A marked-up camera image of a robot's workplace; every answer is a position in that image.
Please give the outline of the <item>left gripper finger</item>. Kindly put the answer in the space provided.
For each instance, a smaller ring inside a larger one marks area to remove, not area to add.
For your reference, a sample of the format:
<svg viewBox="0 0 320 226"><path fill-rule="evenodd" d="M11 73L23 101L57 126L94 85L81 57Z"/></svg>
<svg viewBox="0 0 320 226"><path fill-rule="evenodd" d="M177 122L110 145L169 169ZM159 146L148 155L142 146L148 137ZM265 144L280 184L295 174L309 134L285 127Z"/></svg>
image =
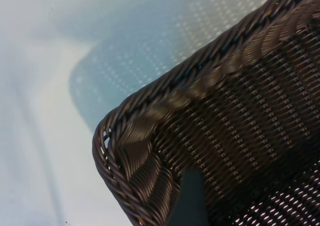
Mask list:
<svg viewBox="0 0 320 226"><path fill-rule="evenodd" d="M171 225L208 225L204 181L199 171L185 170L176 204L171 212Z"/></svg>

